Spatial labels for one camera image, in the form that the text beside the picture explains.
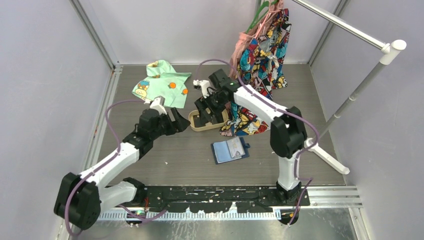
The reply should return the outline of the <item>navy blue card holder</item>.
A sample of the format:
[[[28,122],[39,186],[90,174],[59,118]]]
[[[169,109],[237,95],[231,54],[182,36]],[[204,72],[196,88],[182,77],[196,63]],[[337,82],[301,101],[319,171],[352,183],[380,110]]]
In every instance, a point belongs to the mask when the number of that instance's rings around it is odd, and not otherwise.
[[[211,145],[214,161],[217,165],[248,158],[250,144],[243,137],[214,142]]]

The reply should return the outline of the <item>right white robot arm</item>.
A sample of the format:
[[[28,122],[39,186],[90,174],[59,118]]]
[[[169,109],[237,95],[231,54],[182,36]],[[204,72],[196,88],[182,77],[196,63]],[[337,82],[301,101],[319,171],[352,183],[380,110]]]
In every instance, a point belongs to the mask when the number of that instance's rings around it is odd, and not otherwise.
[[[276,194],[283,205],[291,205],[302,191],[299,179],[299,157],[307,139],[301,112],[295,106],[286,108],[255,91],[249,84],[231,79],[219,69],[208,80],[193,80],[193,86],[202,92],[195,101],[200,118],[211,122],[233,102],[251,111],[270,129],[270,146],[278,156],[279,176]]]

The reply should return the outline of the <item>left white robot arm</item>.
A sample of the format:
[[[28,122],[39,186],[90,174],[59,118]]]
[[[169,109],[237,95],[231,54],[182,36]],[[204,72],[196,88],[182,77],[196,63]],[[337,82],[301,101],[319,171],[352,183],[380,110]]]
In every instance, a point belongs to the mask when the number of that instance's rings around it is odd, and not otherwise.
[[[66,174],[61,180],[54,214],[87,230],[103,212],[120,204],[141,206],[147,195],[142,182],[127,177],[114,186],[108,184],[144,157],[153,148],[154,140],[181,133],[190,126],[190,121],[176,108],[171,108],[171,113],[152,108],[144,110],[134,130],[107,157],[79,174]]]

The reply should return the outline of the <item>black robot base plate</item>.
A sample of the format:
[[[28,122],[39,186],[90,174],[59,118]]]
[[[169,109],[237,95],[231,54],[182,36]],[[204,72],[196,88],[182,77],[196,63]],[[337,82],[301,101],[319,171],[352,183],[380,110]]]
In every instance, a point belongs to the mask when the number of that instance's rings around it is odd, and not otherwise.
[[[149,212],[166,209],[169,213],[200,211],[226,213],[235,206],[237,213],[270,213],[274,208],[309,206],[310,199],[305,192],[285,198],[276,186],[147,186],[142,197],[125,202],[127,208],[146,207]]]

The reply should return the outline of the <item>beige oval tray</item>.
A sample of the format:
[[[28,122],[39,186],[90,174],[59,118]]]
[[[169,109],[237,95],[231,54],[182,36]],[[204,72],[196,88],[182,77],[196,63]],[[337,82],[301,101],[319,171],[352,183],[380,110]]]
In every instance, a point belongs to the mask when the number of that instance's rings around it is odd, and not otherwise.
[[[199,128],[196,128],[195,126],[194,126],[194,121],[193,121],[193,116],[194,115],[199,115],[199,112],[198,112],[198,110],[193,110],[193,111],[191,111],[190,113],[189,113],[189,115],[188,115],[188,118],[189,118],[189,121],[190,121],[190,127],[191,127],[191,129],[193,130],[193,131],[195,131],[195,132],[203,132],[203,131],[208,131],[208,130],[212,130],[212,129],[220,129],[225,123],[221,123],[221,124],[211,124],[210,122],[208,122],[207,124],[206,124],[206,126],[204,126],[204,127],[199,127]]]

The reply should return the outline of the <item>white credit card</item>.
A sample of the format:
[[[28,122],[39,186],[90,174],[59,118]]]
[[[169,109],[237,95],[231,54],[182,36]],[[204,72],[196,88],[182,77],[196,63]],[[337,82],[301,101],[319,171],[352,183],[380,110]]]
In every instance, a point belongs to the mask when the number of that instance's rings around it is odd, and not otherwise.
[[[239,159],[245,154],[244,146],[239,137],[229,139],[227,146],[232,159]]]

